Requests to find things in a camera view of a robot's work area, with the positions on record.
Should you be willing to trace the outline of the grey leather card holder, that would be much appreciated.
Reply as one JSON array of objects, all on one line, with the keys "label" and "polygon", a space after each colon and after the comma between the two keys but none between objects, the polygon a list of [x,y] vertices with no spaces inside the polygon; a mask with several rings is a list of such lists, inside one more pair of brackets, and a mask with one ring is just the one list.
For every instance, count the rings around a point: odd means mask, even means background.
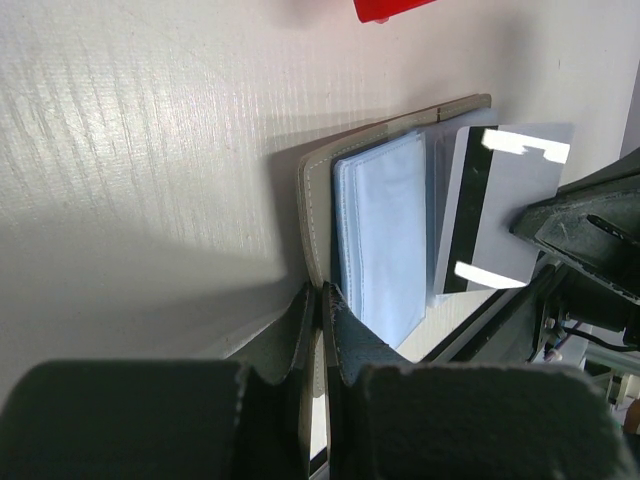
[{"label": "grey leather card holder", "polygon": [[297,201],[312,284],[338,286],[355,317],[397,349],[433,299],[437,145],[461,126],[496,117],[473,94],[337,135],[305,153]]}]

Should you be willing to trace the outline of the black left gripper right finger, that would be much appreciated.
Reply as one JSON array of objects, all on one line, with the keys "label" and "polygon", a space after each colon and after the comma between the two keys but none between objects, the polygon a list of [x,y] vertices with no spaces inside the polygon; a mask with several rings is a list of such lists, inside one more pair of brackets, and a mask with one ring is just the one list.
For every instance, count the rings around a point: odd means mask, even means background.
[{"label": "black left gripper right finger", "polygon": [[322,289],[333,479],[626,479],[630,450],[581,371],[413,363]]}]

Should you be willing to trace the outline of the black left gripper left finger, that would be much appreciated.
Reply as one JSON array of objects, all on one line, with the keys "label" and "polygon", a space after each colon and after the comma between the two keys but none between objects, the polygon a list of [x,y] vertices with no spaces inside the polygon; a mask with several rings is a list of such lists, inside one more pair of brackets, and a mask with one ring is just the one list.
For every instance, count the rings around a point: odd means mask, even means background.
[{"label": "black left gripper left finger", "polygon": [[315,291],[224,360],[61,360],[1,412],[5,479],[305,479]]}]

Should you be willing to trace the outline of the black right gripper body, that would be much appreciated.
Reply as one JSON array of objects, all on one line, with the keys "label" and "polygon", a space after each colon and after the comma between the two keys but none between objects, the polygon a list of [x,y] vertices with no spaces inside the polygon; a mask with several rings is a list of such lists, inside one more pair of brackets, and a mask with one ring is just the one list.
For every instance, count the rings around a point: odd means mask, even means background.
[{"label": "black right gripper body", "polygon": [[527,206],[510,233],[559,262],[542,316],[639,331],[639,151]]}]

